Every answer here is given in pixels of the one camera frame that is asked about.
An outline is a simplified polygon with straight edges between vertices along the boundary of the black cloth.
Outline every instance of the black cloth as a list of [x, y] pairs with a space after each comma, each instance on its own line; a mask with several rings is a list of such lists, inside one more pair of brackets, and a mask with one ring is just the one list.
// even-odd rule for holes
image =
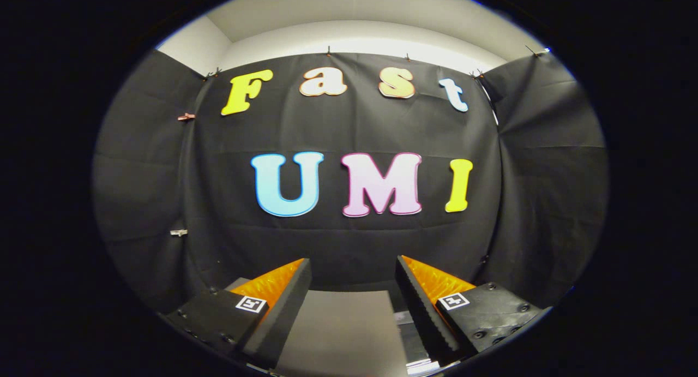
[[[317, 67], [341, 69], [347, 91], [303, 96], [303, 74]], [[377, 84], [385, 67], [411, 71], [416, 94], [408, 99], [382, 96]], [[257, 98], [248, 99], [250, 108], [221, 116], [230, 80], [264, 69], [271, 69], [274, 77], [262, 82]], [[553, 68], [557, 74], [540, 66], [536, 70], [539, 85], [561, 73], [560, 67]], [[576, 138], [580, 126], [593, 141], [600, 140], [600, 129], [593, 113], [586, 116], [591, 120], [576, 115], [588, 103], [576, 94], [574, 81], [566, 90], [546, 88], [546, 96], [534, 100], [536, 105], [526, 104], [524, 111], [516, 100], [507, 101], [510, 94], [504, 88], [521, 90], [529, 77], [514, 71], [505, 65], [483, 81], [504, 81], [488, 86], [488, 93], [496, 96], [497, 126], [476, 79], [424, 62], [370, 54], [307, 54], [247, 64], [204, 82], [174, 59], [154, 52], [115, 98], [95, 154], [95, 207], [110, 254], [142, 299], [161, 312], [170, 312], [207, 287], [224, 288], [238, 277], [257, 277], [297, 258], [311, 258], [314, 290], [391, 290], [397, 255], [471, 282], [497, 281], [514, 292], [524, 291], [521, 297], [544, 307], [541, 300], [558, 297], [568, 284], [546, 280], [572, 280], [593, 250], [596, 227], [588, 234], [588, 223], [603, 217], [597, 212], [603, 210], [599, 205], [604, 204], [605, 189], [587, 185], [596, 180], [582, 175], [603, 160], [603, 141], [590, 149], [576, 147], [588, 145]], [[446, 89], [438, 84], [444, 78], [463, 89], [466, 113], [449, 103]], [[196, 119], [178, 122], [184, 112], [195, 113]], [[536, 134], [537, 124], [543, 128]], [[559, 136], [546, 142], [541, 138], [549, 131]], [[539, 149], [541, 143], [567, 148]], [[301, 151], [324, 155], [316, 207], [292, 218], [266, 213], [255, 198], [251, 159], [264, 153], [284, 155], [281, 192], [293, 199], [300, 193], [300, 178], [292, 156]], [[354, 152], [370, 154], [383, 174], [397, 153], [421, 155], [422, 211], [377, 215], [371, 207], [361, 218], [342, 215], [348, 171], [340, 160]], [[449, 163], [461, 158], [473, 162], [468, 208], [447, 213], [453, 177]], [[554, 175], [571, 176], [576, 183], [566, 184], [566, 178]], [[605, 184], [605, 172], [595, 176]], [[501, 196], [506, 201], [500, 202]], [[521, 205], [531, 196], [540, 207], [526, 210]], [[569, 208], [574, 211], [565, 220]], [[180, 228], [189, 233], [170, 235]], [[508, 233], [494, 235], [496, 229]], [[548, 243], [554, 246], [548, 248], [566, 255], [540, 256], [539, 230], [552, 234]], [[513, 260], [522, 254], [530, 257]], [[538, 270], [532, 271], [531, 264], [538, 264]], [[531, 274], [548, 273], [552, 267], [562, 272]]]
[[550, 53], [484, 73], [499, 120], [502, 204], [477, 283], [496, 281], [539, 307], [560, 300], [596, 249], [609, 193], [598, 119]]

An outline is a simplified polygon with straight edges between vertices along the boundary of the white wall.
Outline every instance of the white wall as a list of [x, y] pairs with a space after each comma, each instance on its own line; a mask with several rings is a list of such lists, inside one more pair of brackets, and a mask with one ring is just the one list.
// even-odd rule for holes
[[227, 70], [264, 59], [305, 53], [371, 53], [449, 67], [464, 73], [506, 63], [489, 51], [446, 34], [379, 21], [310, 22], [257, 34], [232, 43], [218, 66]]
[[205, 76], [220, 66], [230, 44], [227, 36], [203, 16], [168, 37], [158, 50]]

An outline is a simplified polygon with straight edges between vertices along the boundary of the gray surface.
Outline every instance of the gray surface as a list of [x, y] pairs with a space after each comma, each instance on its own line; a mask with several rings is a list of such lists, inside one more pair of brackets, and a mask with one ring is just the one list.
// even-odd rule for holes
[[274, 370], [286, 377], [406, 377], [387, 291], [309, 291]]
[[230, 284], [225, 288], [225, 291], [234, 290], [235, 288], [237, 288], [237, 287], [239, 287], [239, 286], [241, 286], [241, 285], [243, 285], [243, 284], [245, 284], [245, 283], [247, 283], [247, 282], [249, 282], [249, 281], [250, 281], [250, 280], [249, 280], [249, 279], [246, 279], [246, 278], [237, 278], [237, 279], [235, 279], [234, 282], [230, 283]]

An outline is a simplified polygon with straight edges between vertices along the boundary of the letter m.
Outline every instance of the letter m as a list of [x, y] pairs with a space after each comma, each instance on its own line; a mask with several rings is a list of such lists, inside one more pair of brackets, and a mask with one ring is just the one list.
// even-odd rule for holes
[[390, 212], [412, 215], [421, 211], [417, 201], [417, 166], [421, 162], [422, 157], [416, 153], [398, 153], [384, 177], [369, 154], [345, 155], [342, 164], [349, 168], [349, 205], [342, 213], [351, 218], [368, 215], [370, 209], [364, 204], [364, 191], [379, 215], [386, 210], [393, 194], [395, 201]]

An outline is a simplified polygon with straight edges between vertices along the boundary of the black backdrop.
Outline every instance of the black backdrop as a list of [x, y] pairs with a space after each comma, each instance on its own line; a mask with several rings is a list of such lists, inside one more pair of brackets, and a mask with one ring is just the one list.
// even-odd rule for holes
[[[382, 96], [378, 76], [388, 66], [409, 69], [413, 97]], [[316, 67], [341, 69], [347, 91], [303, 96], [303, 74]], [[264, 69], [274, 78], [250, 108], [221, 116], [230, 80]], [[449, 103], [438, 84], [444, 78], [463, 89], [466, 113]], [[178, 122], [184, 112], [196, 119]], [[300, 151], [324, 155], [317, 205], [291, 218], [264, 212], [251, 159]], [[421, 212], [342, 215], [349, 180], [340, 160], [354, 152], [370, 154], [383, 174], [396, 154], [419, 154]], [[449, 163], [459, 158], [473, 163], [468, 208], [448, 213]], [[94, 178], [110, 255], [163, 313], [209, 287], [298, 258], [314, 262], [316, 290], [391, 290], [396, 299], [397, 255], [474, 283], [496, 281], [544, 308], [569, 290], [596, 246], [608, 170], [591, 104], [552, 54], [475, 77], [401, 58], [320, 53], [255, 62], [204, 81], [155, 51], [107, 113]], [[297, 166], [282, 166], [281, 193], [299, 195]], [[180, 228], [189, 233], [170, 235]]]
[[[672, 72], [683, 70], [690, 44], [688, 0], [513, 0], [528, 13], [479, 1], [532, 29], [588, 88], [613, 183], [600, 248], [575, 290], [473, 372], [685, 375], [690, 335], [671, 326], [687, 310], [674, 289], [688, 278], [680, 264], [688, 248], [679, 246], [681, 218], [693, 216], [683, 194], [691, 128], [663, 109], [680, 114], [690, 96], [687, 74]], [[89, 200], [102, 120], [85, 116], [108, 107], [142, 54], [220, 2], [8, 0], [3, 8], [9, 375], [230, 373], [160, 325], [115, 272]]]

